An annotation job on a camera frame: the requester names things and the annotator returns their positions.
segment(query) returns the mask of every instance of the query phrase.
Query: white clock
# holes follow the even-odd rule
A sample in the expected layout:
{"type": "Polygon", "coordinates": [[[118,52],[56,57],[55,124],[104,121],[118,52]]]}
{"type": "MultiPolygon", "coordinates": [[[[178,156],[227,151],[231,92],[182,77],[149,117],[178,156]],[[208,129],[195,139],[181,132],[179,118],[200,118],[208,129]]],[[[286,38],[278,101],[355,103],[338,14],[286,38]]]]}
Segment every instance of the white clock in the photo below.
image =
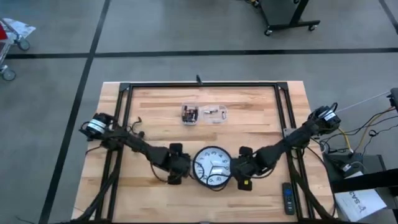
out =
{"type": "Polygon", "coordinates": [[[199,183],[215,189],[225,186],[231,178],[231,156],[218,146],[207,146],[193,158],[193,175],[199,183]]]}

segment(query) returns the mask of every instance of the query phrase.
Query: wooden tabletop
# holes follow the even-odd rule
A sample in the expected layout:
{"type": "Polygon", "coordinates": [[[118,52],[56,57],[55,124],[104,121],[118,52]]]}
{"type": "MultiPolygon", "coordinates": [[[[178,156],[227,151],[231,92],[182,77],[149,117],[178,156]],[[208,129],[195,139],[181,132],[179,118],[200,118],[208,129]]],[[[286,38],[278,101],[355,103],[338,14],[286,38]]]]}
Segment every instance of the wooden tabletop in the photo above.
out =
{"type": "MultiPolygon", "coordinates": [[[[303,82],[288,82],[297,125],[307,120],[310,113],[303,82]]],[[[119,83],[104,83],[97,112],[114,114],[119,83]]],[[[282,95],[287,124],[287,110],[282,95]]],[[[238,156],[239,147],[258,149],[281,140],[281,127],[271,87],[198,87],[198,88],[135,88],[133,91],[129,124],[142,118],[136,131],[145,131],[146,141],[154,146],[183,144],[184,152],[193,157],[205,146],[219,146],[232,157],[238,156]],[[228,120],[222,124],[199,122],[196,126],[181,125],[181,104],[225,105],[228,120]]],[[[88,148],[99,142],[89,143],[88,148]]],[[[321,155],[319,146],[310,146],[321,155]]],[[[85,160],[76,196],[73,218],[89,206],[98,193],[103,173],[105,149],[91,151],[85,160]]],[[[333,198],[325,168],[310,152],[304,155],[308,181],[313,194],[328,211],[333,198]]],[[[162,178],[167,173],[155,169],[162,178]]],[[[290,182],[285,154],[268,178],[253,181],[253,190],[237,189],[231,180],[220,192],[213,192],[192,179],[183,179],[181,185],[167,185],[157,180],[142,154],[124,148],[123,161],[116,198],[114,222],[294,222],[296,216],[284,212],[283,182],[290,182]]],[[[304,215],[304,197],[301,201],[304,215]]],[[[109,194],[104,203],[108,209],[109,194]]]]}

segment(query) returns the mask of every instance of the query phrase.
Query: remote control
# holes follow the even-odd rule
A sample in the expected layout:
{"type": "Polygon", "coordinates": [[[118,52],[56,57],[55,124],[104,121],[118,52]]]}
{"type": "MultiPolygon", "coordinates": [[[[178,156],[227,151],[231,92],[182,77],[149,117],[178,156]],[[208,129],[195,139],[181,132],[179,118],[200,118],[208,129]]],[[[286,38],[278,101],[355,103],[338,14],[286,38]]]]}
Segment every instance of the remote control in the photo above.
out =
{"type": "Polygon", "coordinates": [[[282,193],[284,196],[285,213],[286,215],[294,215],[294,200],[291,183],[282,184],[282,193]]]}

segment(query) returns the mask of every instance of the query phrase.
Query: concrete floor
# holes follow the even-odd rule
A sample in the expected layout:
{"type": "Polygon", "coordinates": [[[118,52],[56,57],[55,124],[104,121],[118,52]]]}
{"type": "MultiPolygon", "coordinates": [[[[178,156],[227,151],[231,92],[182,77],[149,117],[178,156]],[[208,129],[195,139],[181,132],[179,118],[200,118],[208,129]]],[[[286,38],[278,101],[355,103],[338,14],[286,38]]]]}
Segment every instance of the concrete floor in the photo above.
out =
{"type": "MultiPolygon", "coordinates": [[[[398,17],[398,3],[386,2],[398,17]]],[[[0,0],[0,15],[37,27],[28,54],[88,53],[103,5],[104,0],[0,0]]],[[[303,19],[322,23],[312,33],[299,28],[266,37],[260,15],[244,1],[111,0],[96,52],[398,47],[377,0],[311,1],[303,19]]],[[[15,48],[11,54],[21,52],[15,48]]],[[[303,80],[312,108],[334,101],[344,108],[398,87],[397,61],[398,53],[95,58],[50,221],[68,220],[72,213],[87,148],[77,129],[95,111],[103,82],[194,80],[196,74],[203,80],[303,80]]],[[[36,223],[86,59],[6,63],[17,78],[0,80],[0,223],[20,223],[16,216],[36,223]]],[[[388,106],[379,97],[346,110],[342,127],[358,127],[388,106]]],[[[382,154],[388,169],[398,168],[397,134],[393,129],[375,138],[367,152],[382,154]]],[[[375,220],[395,223],[388,211],[375,220]]]]}

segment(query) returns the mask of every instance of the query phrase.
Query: cart wheel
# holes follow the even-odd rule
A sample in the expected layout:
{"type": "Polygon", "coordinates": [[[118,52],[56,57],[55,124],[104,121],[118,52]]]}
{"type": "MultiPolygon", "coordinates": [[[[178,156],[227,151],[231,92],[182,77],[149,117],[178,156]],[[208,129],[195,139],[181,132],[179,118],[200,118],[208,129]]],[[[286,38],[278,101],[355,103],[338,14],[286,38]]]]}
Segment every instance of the cart wheel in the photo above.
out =
{"type": "Polygon", "coordinates": [[[2,71],[2,79],[4,79],[5,81],[12,81],[13,79],[15,79],[16,73],[7,68],[4,71],[2,71]]]}
{"type": "Polygon", "coordinates": [[[17,42],[18,48],[23,51],[28,51],[30,49],[30,43],[25,38],[22,38],[17,42]]]}
{"type": "Polygon", "coordinates": [[[317,27],[318,27],[317,25],[311,25],[311,26],[308,27],[308,30],[309,31],[314,31],[315,28],[317,28],[317,27]]]}
{"type": "Polygon", "coordinates": [[[267,37],[269,37],[272,34],[272,30],[267,29],[266,31],[264,31],[264,35],[266,35],[267,37]]]}

